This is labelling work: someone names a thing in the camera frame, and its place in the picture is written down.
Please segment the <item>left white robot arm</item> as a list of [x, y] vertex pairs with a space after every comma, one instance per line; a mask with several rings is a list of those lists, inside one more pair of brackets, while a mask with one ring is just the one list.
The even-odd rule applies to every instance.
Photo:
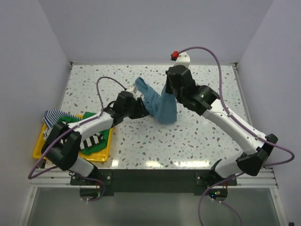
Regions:
[[97, 167], [79, 156], [80, 144], [97, 132], [115, 127], [126, 117], [140, 119], [148, 115], [140, 97], [135, 98], [132, 93], [122, 91], [112, 106], [91, 117], [75, 123], [56, 123], [43, 145], [42, 157], [63, 171], [81, 175], [83, 182], [92, 185], [97, 181]]

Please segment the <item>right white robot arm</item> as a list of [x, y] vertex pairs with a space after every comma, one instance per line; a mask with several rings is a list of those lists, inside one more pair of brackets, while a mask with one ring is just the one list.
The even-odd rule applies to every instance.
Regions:
[[183, 65], [170, 67], [166, 71], [166, 91], [174, 94], [176, 100], [185, 108], [213, 122], [242, 148], [237, 156], [220, 159], [211, 167], [203, 176], [208, 185], [220, 185], [237, 173], [258, 175], [273, 150], [273, 146], [265, 141], [274, 144], [278, 141], [274, 134], [265, 135], [244, 121], [243, 125], [255, 133], [252, 136], [238, 126], [231, 119], [233, 113], [224, 110], [218, 93], [209, 86], [197, 85], [190, 70]]

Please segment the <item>blue ribbed tank top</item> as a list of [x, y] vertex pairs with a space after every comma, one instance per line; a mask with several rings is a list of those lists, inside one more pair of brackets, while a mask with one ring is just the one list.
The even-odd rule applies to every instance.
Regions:
[[163, 86], [161, 94], [141, 77], [135, 80], [135, 85], [143, 95], [143, 104], [146, 110], [158, 123], [172, 124], [177, 121], [176, 99], [173, 94], [166, 92], [166, 85]]

